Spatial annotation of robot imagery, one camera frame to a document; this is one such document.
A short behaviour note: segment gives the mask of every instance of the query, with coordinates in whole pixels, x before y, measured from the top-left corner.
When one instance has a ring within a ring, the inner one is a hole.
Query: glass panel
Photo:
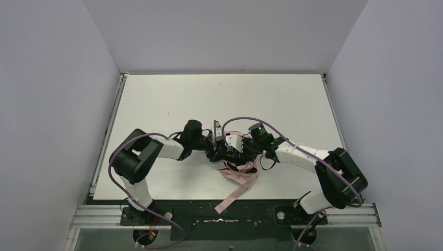
[[[313,247],[317,251],[361,250],[375,251],[371,235],[367,227],[317,228],[318,238]],[[160,230],[151,246],[158,246],[169,241],[170,230]],[[76,251],[113,251],[133,250],[132,229],[82,229],[78,237]],[[277,242],[274,239],[258,239],[254,241],[184,241],[166,250],[210,250],[232,251],[241,250],[281,250],[290,251],[294,242]],[[297,250],[310,250],[300,247]]]

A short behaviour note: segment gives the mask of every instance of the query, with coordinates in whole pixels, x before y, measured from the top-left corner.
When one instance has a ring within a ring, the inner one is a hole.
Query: white table surface
[[[292,141],[312,148],[342,147],[320,75],[129,75],[94,199],[126,197],[108,177],[108,159],[135,128],[169,135],[181,131],[189,119],[199,120],[205,129],[213,119],[224,123],[239,116],[263,119]],[[253,123],[235,121],[226,129],[248,132]],[[265,167],[271,163],[263,161]],[[222,163],[210,163],[198,151],[180,162],[159,158],[147,176],[149,191],[162,200],[225,199],[239,185],[219,174],[219,168],[224,168]],[[318,188],[316,175],[277,163],[260,171],[252,189],[239,199],[296,199]]]

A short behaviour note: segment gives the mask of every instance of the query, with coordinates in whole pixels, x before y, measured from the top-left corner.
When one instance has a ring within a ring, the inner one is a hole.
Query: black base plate
[[[237,200],[224,212],[218,214],[215,206],[221,200],[155,200],[154,211],[165,215],[172,213],[177,222],[188,234],[186,240],[248,240],[274,238],[278,241],[291,241],[292,234],[284,220],[277,219],[277,212],[283,211],[291,225],[304,225],[312,218],[303,210],[293,208],[295,200]],[[150,225],[128,219],[128,207],[123,208],[121,225]],[[159,219],[156,225],[170,225]],[[171,240],[176,241],[183,233],[173,227]]]

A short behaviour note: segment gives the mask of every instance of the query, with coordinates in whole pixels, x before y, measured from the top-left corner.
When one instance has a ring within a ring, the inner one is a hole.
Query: screw
[[[168,218],[168,219],[172,219],[172,213],[166,212],[165,213],[165,217]]]
[[[285,218],[285,213],[282,212],[282,211],[278,212],[278,213],[277,213],[277,218],[278,218],[279,220],[283,220],[283,219]]]

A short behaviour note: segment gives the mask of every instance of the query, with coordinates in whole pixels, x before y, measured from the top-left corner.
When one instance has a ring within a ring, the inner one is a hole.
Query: metal frame
[[[124,74],[130,75],[250,75],[250,74],[268,74],[268,75],[283,75],[283,74],[319,74],[316,71],[266,71],[266,70],[219,70],[219,71],[152,71],[152,72],[125,72]]]
[[[381,226],[375,204],[361,208],[326,209],[327,225],[317,227],[375,227]],[[75,211],[71,229],[148,229],[149,226],[121,226],[119,205],[82,205]],[[293,228],[305,227],[293,225]],[[153,229],[170,229],[171,226],[152,226]]]
[[[384,246],[383,238],[381,237],[381,232],[379,227],[370,227],[369,232],[371,233],[372,242],[376,251],[386,251]]]
[[[120,104],[120,100],[122,98],[124,85],[126,84],[127,76],[128,76],[128,74],[124,74],[120,77],[120,82],[119,82],[119,85],[117,88],[117,93],[115,94],[115,98],[114,98],[114,104],[112,105],[111,117],[109,118],[108,126],[106,127],[106,132],[104,133],[103,144],[101,146],[96,170],[94,172],[94,177],[92,179],[92,186],[90,189],[90,193],[92,193],[92,194],[95,192],[95,187],[97,186],[98,177],[99,177],[99,174],[101,171],[101,165],[103,163],[104,153],[106,152],[106,149],[108,147],[109,137],[112,132],[112,127],[113,127],[114,121],[115,121],[115,115],[117,114],[117,110],[119,108],[119,104]]]
[[[332,116],[334,117],[335,120],[335,125],[337,126],[337,130],[339,131],[339,137],[340,140],[342,141],[343,149],[347,150],[345,139],[343,138],[342,129],[340,128],[339,121],[337,120],[337,115],[335,114],[334,106],[332,105],[331,95],[329,94],[328,86],[326,84],[326,78],[324,77],[324,74],[320,74],[320,76],[321,80],[323,80],[324,90],[326,91],[326,96],[328,97],[329,106],[331,107]]]
[[[70,229],[63,251],[74,251],[77,245],[80,229]]]

